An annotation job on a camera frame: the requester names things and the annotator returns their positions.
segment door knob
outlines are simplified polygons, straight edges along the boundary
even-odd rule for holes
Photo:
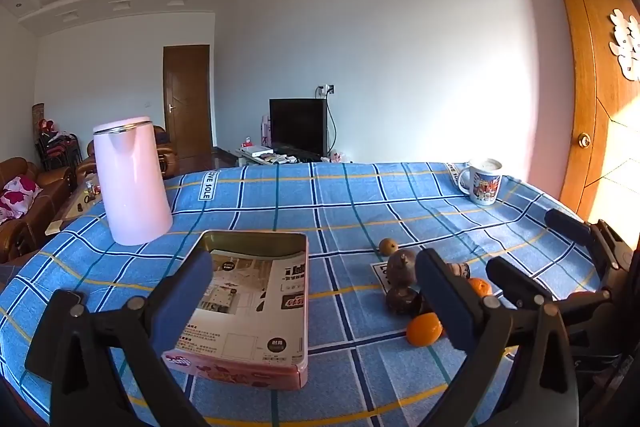
[[[585,132],[581,133],[580,136],[578,136],[578,145],[583,149],[587,149],[591,145],[591,136]]]

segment pink kettle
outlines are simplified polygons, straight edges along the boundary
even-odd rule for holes
[[[142,245],[165,234],[174,218],[151,119],[139,116],[94,127],[94,149],[113,240]]]

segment ceiling vent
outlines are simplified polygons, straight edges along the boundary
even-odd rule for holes
[[[167,6],[184,6],[188,0],[169,0]]]
[[[110,1],[109,4],[114,12],[119,12],[121,10],[131,10],[131,1],[133,0]]]
[[[71,12],[61,13],[59,15],[56,15],[56,17],[61,17],[62,18],[62,22],[71,22],[71,21],[75,21],[76,19],[80,18],[80,16],[78,15],[78,10],[73,10]]]

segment brown door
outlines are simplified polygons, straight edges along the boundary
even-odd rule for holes
[[[164,49],[164,119],[180,167],[210,158],[209,46]]]
[[[561,201],[607,221],[635,247],[640,232],[640,82],[627,80],[609,43],[610,16],[640,20],[631,0],[564,0],[575,65],[572,147]]]

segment television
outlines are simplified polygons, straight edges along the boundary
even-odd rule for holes
[[[327,156],[324,98],[272,98],[269,113],[271,146],[276,152]]]

